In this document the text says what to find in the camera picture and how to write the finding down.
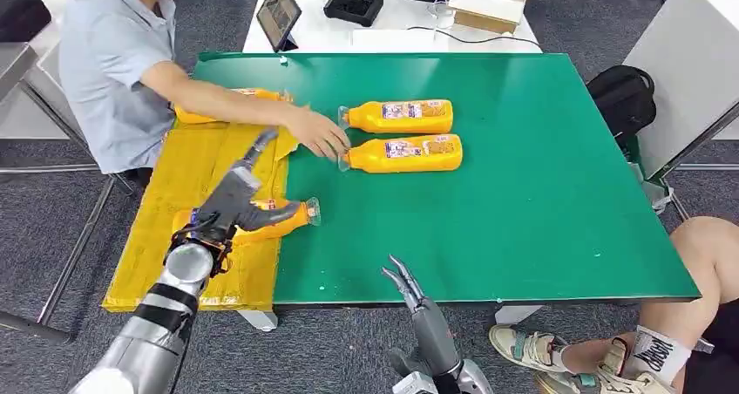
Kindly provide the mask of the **person's hand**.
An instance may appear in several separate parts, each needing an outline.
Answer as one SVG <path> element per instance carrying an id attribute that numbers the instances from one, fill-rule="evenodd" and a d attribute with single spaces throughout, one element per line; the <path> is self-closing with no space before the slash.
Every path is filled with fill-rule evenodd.
<path id="1" fill-rule="evenodd" d="M 333 161 L 351 147 L 346 132 L 334 121 L 308 106 L 291 107 L 281 116 L 281 124 L 313 154 Z"/>

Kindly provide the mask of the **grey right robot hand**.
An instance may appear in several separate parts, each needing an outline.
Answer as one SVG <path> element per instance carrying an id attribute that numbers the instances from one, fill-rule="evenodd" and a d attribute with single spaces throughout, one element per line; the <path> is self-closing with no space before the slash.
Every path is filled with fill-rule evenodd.
<path id="1" fill-rule="evenodd" d="M 408 267 L 395 256 L 389 256 L 393 270 L 383 274 L 397 286 L 410 311 L 417 346 L 410 354 L 400 349 L 390 351 L 390 363 L 402 377 L 414 371 L 429 377 L 457 377 L 463 361 L 458 353 L 449 324 L 437 304 L 422 291 Z"/>

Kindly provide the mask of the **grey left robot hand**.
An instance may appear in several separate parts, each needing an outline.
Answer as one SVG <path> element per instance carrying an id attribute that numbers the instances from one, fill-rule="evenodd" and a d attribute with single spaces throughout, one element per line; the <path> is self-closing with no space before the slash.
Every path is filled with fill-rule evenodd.
<path id="1" fill-rule="evenodd" d="M 275 128 L 263 130 L 246 151 L 227 170 L 216 188 L 200 206 L 193 231 L 226 239 L 231 229 L 255 231 L 272 226 L 295 215 L 301 204 L 289 202 L 285 207 L 266 209 L 256 206 L 253 197 L 261 189 L 261 181 L 253 174 L 256 162 L 278 136 Z"/>

